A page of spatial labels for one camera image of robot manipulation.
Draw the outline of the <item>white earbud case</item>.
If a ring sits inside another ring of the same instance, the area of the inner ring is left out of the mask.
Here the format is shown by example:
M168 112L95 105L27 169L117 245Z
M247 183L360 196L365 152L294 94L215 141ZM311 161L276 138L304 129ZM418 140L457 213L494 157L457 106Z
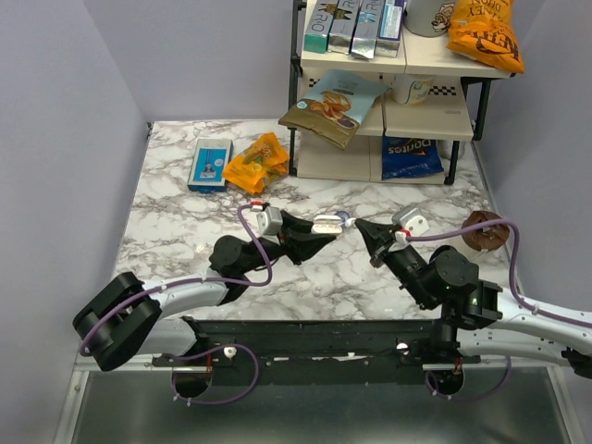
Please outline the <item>white earbud case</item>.
M338 236L342 233L343 219L336 215L319 215L313 219L311 232Z

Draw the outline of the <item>purple earbud charging case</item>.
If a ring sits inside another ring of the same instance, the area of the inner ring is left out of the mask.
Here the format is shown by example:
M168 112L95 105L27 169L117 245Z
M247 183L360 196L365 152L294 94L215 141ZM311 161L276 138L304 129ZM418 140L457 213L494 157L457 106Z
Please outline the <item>purple earbud charging case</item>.
M338 211L335 215L340 217L343 221L347 221L350 218L350 215L345 211Z

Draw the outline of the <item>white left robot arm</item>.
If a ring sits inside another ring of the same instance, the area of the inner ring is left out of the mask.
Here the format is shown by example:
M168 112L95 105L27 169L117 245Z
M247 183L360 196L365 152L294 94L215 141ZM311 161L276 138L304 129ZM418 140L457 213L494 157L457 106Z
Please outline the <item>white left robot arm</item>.
M140 354L174 354L183 364L197 364L205 344L180 313L236 301L253 286L247 276L257 269L267 273L256 284L265 287L276 260L287 257L301 265L342 232L339 216L308 221L267 203L242 205L238 211L249 238L220 237L203 272L153 282L131 272L115 276L74 316L80 355L92 357L103 371Z

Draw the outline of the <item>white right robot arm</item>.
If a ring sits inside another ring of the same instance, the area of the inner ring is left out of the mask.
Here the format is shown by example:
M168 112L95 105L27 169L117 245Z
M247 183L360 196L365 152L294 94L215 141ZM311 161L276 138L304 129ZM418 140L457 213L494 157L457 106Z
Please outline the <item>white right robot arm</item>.
M444 245L425 260L413 247L425 237L399 225L358 218L370 263L385 265L422 310L439 309L440 331L425 340L427 355L439 363L461 356L524 357L569 366L591 376L591 314L538 301L518 293L515 270L509 287L486 281L479 267Z

